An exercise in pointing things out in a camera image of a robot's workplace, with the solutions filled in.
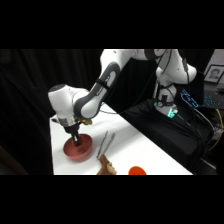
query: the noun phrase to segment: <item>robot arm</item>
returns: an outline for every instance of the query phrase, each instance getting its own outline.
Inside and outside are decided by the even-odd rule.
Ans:
[[[166,116],[169,116],[171,109],[174,114],[176,106],[172,97],[176,95],[176,90],[172,84],[174,82],[187,84],[188,79],[178,50],[170,49],[170,51],[172,54],[169,54],[167,49],[105,49],[100,59],[102,66],[101,75],[90,92],[67,85],[55,86],[49,91],[49,99],[57,114],[58,123],[65,128],[67,133],[71,133],[74,142],[79,144],[78,130],[80,120],[90,120],[97,116],[102,102],[110,93],[122,69],[131,58],[137,60],[158,60],[162,57],[156,74],[160,85],[164,87],[169,86],[169,91],[161,89],[155,107]],[[188,69],[191,82],[196,76],[196,69],[191,66],[188,66]]]
[[[101,56],[102,72],[90,92],[67,85],[58,85],[50,89],[48,96],[57,114],[55,120],[72,135],[76,145],[80,144],[80,121],[97,116],[102,102],[117,82],[121,70],[136,53],[137,49],[104,50]]]

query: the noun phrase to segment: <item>cable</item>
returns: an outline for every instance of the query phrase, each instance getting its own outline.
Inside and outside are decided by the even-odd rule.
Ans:
[[[185,103],[187,103],[190,107],[192,107],[191,106],[191,104],[190,103],[188,103],[184,98],[183,98],[183,95],[184,94],[181,94],[181,98],[182,98],[182,100],[185,102]],[[209,123],[209,125],[212,127],[212,130],[213,130],[213,132],[214,132],[214,134],[215,134],[215,128],[214,128],[214,126],[212,125],[212,123],[208,120],[208,118],[207,117],[205,117],[200,111],[198,111],[197,109],[195,109],[195,108],[193,108],[193,110],[195,110],[197,113],[199,113],[208,123]]]
[[[158,69],[158,67],[159,67],[159,65],[160,65],[160,62],[161,62],[161,60],[163,59],[163,56],[160,58],[156,70]],[[150,76],[150,78],[149,78],[149,80],[148,80],[148,82],[147,82],[145,88],[143,89],[143,91],[142,91],[140,97],[134,102],[134,104],[133,104],[130,108],[132,108],[133,106],[135,106],[135,104],[141,99],[142,95],[144,94],[146,88],[148,87],[148,85],[149,85],[149,83],[150,83],[150,81],[151,81],[151,79],[152,79],[154,73],[156,72],[156,70],[155,70],[155,71],[153,72],[153,74]],[[125,111],[120,112],[120,113],[110,113],[110,112],[106,112],[106,111],[102,111],[102,110],[100,110],[100,112],[105,113],[105,114],[121,115],[121,114],[125,113],[127,110],[129,110],[130,108],[128,108],[128,109],[126,109]]]
[[[221,116],[221,114],[220,114],[220,112],[219,112],[218,109],[216,109],[216,111],[217,111],[217,113],[219,114],[219,118],[220,118],[220,121],[221,121],[221,128],[222,128],[222,132],[223,132],[222,116]],[[216,145],[219,143],[219,141],[220,141],[221,138],[222,138],[222,134],[221,134],[220,138],[217,140],[217,142],[215,143],[215,145],[214,145],[212,148],[210,148],[210,149],[208,150],[209,152],[212,151],[212,149],[214,149],[214,148],[216,147]]]
[[[166,71],[166,69],[167,69],[168,65],[170,64],[170,59],[171,59],[172,53],[173,53],[173,49],[170,49],[170,56],[169,56],[169,60],[168,60],[168,62],[167,62],[167,65],[166,65],[166,67],[165,67],[164,71],[162,72],[162,74],[164,74],[164,73],[165,73],[165,71]]]

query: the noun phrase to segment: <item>white table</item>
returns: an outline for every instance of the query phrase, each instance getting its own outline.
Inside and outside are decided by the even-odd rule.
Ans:
[[[114,112],[107,105],[101,110]],[[51,119],[50,127],[55,175],[96,175],[101,169],[96,156],[107,130],[109,134],[104,148],[116,132],[116,138],[105,155],[113,163],[118,175],[128,175],[133,166],[143,168],[148,175],[192,175],[119,115],[100,112],[93,119],[92,126],[81,125],[79,133],[92,137],[93,150],[79,162],[69,159],[63,152],[63,146],[71,136]]]

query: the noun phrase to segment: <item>green light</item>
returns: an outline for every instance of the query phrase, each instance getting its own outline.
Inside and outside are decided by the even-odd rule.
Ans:
[[[170,117],[170,115],[171,115],[171,112],[172,112],[172,108],[170,109],[170,112],[169,112],[169,114],[168,114],[168,117]]]
[[[168,117],[173,118],[174,116],[175,114],[173,113],[173,109],[171,108]]]

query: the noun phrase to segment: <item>metal tongs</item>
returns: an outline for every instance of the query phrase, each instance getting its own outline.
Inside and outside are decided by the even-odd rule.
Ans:
[[[102,155],[100,155],[101,150],[102,150],[102,148],[103,148],[103,144],[104,144],[104,142],[105,142],[105,140],[106,140],[106,138],[107,138],[107,135],[108,135],[108,131],[107,131],[106,134],[105,134],[105,137],[104,137],[104,139],[103,139],[103,141],[102,141],[102,143],[101,143],[101,146],[100,146],[98,155],[97,155],[97,157],[96,157],[98,160],[100,159],[100,156],[105,155],[106,151],[108,150],[108,148],[110,147],[110,145],[112,144],[112,142],[114,141],[114,139],[115,139],[115,137],[116,137],[116,133],[113,133],[110,142],[108,143],[108,145],[107,145],[107,147],[105,148],[105,150],[104,150],[104,152],[102,153]]]

